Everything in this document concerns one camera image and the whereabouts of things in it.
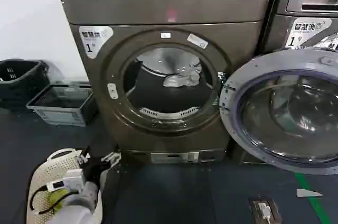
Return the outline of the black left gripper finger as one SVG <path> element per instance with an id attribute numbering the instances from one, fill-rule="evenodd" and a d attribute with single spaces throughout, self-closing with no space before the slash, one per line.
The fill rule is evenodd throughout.
<path id="1" fill-rule="evenodd" d="M 90 150 L 90 146 L 87 146 L 86 148 L 83 148 L 80 152 L 80 154 L 76 157 L 76 161 L 78 163 L 79 166 L 84 166 L 87 161 L 88 161 L 88 153 Z"/>
<path id="2" fill-rule="evenodd" d="M 102 162 L 109 163 L 110 165 L 117 165 L 121 160 L 120 152 L 111 152 L 108 155 L 101 158 Z"/>

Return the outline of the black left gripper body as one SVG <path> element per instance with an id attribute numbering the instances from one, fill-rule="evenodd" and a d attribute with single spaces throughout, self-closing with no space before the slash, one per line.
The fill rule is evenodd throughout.
<path id="1" fill-rule="evenodd" d="M 105 170 L 105 162 L 102 157 L 91 157 L 81 164 L 84 178 L 89 182 L 99 182 L 102 172 Z"/>

